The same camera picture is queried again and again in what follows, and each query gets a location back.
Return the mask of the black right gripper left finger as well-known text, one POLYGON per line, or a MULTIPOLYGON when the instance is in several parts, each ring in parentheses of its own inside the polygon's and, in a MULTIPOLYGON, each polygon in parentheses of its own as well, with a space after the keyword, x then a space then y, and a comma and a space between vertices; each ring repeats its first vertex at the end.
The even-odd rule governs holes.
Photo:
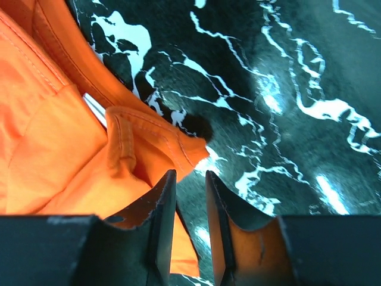
POLYGON ((1 217, 2 285, 168 285, 176 208, 169 170, 123 209, 95 215, 1 217))

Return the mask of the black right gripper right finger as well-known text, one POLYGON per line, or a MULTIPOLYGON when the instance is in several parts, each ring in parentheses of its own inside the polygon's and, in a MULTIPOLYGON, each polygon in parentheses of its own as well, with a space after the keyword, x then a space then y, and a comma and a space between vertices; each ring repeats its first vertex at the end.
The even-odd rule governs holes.
POLYGON ((380 217, 271 217, 205 175, 216 285, 379 285, 380 217))

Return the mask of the orange t-shirt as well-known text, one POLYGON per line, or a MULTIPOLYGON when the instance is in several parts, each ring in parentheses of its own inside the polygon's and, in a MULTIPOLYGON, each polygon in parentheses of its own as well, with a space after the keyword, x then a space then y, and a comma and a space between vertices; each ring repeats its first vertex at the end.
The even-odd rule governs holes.
MULTIPOLYGON (((64 1, 1 2, 1 217, 95 215, 110 223, 206 143, 172 126, 99 61, 64 1), (107 128, 83 99, 105 108, 107 128)), ((198 259, 174 214, 170 274, 198 259)))

